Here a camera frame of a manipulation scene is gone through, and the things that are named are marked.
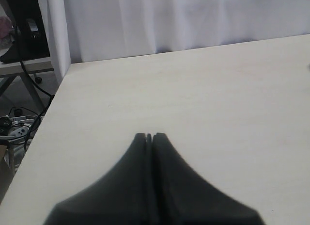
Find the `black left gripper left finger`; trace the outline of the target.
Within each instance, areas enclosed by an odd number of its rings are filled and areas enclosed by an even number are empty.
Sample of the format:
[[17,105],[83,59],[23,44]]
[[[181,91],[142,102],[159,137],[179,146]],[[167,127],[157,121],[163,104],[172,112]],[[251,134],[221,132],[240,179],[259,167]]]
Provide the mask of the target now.
[[137,133],[121,159],[97,182],[59,202],[46,225],[150,225],[151,136]]

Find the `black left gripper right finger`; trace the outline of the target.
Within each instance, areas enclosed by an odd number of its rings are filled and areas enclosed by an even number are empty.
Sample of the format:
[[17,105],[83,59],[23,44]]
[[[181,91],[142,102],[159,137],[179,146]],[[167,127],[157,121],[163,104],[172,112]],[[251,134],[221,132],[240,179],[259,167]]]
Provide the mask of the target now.
[[162,225],[263,225],[259,213],[195,172],[167,135],[152,143],[152,174]]

